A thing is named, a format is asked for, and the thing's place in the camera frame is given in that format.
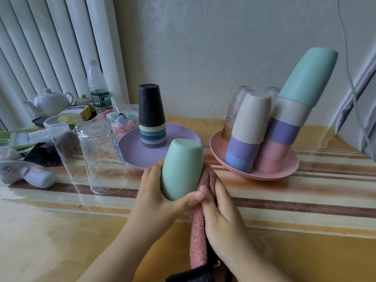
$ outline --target plate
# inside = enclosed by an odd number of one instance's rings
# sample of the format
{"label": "plate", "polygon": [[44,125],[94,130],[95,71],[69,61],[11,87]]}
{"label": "plate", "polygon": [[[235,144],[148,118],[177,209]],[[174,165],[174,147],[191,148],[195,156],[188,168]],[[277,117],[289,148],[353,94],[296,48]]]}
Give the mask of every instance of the plate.
{"label": "plate", "polygon": [[193,139],[201,143],[199,136],[189,128],[166,124],[167,144],[160,148],[147,148],[141,144],[140,129],[130,130],[119,140],[119,148],[125,163],[135,169],[145,170],[166,157],[171,142],[177,138]]}
{"label": "plate", "polygon": [[299,167],[298,156],[295,154],[292,148],[290,148],[285,160],[283,161],[282,169],[278,173],[268,174],[257,169],[252,169],[250,173],[245,173],[232,168],[223,161],[226,155],[228,143],[221,138],[221,132],[222,130],[216,132],[210,138],[210,149],[220,164],[238,176],[260,181],[278,180],[293,174]]}

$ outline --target person's left hand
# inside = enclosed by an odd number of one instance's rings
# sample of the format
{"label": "person's left hand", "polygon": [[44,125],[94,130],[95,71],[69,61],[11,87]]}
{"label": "person's left hand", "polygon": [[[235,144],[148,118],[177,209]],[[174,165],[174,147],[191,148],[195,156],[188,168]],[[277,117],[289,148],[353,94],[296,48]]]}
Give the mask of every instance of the person's left hand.
{"label": "person's left hand", "polygon": [[136,202],[123,230],[150,244],[158,240],[179,215],[190,211],[205,197],[202,192],[194,191],[176,201],[166,199],[161,192],[163,162],[164,160],[161,160],[153,167],[145,169]]}

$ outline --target stack of cups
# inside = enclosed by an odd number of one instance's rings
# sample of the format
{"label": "stack of cups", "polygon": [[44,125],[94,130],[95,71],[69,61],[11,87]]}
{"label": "stack of cups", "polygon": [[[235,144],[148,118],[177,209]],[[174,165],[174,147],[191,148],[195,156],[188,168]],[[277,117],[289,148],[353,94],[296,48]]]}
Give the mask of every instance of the stack of cups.
{"label": "stack of cups", "polygon": [[337,58],[334,50],[311,48],[300,60],[273,106],[256,169],[270,174],[280,171],[291,144],[320,99]]}
{"label": "stack of cups", "polygon": [[167,143],[166,119],[159,86],[142,84],[138,87],[139,129],[141,142],[147,148],[159,148]]}
{"label": "stack of cups", "polygon": [[248,92],[239,108],[224,162],[249,173],[257,156],[271,111],[271,96]]}

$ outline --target green label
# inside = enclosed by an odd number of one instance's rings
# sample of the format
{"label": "green label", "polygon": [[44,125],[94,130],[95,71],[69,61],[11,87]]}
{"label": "green label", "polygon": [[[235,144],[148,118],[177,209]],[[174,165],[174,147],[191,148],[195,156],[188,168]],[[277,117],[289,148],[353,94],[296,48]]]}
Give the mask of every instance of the green label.
{"label": "green label", "polygon": [[104,89],[90,90],[93,97],[94,105],[98,108],[112,106],[110,92]]}

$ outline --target black cup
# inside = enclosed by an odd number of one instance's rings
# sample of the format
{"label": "black cup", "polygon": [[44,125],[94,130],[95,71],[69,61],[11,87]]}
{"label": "black cup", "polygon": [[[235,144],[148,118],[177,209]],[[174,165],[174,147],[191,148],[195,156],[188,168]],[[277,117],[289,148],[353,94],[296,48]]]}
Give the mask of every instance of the black cup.
{"label": "black cup", "polygon": [[161,92],[157,84],[142,84],[138,87],[139,124],[157,127],[166,122]]}

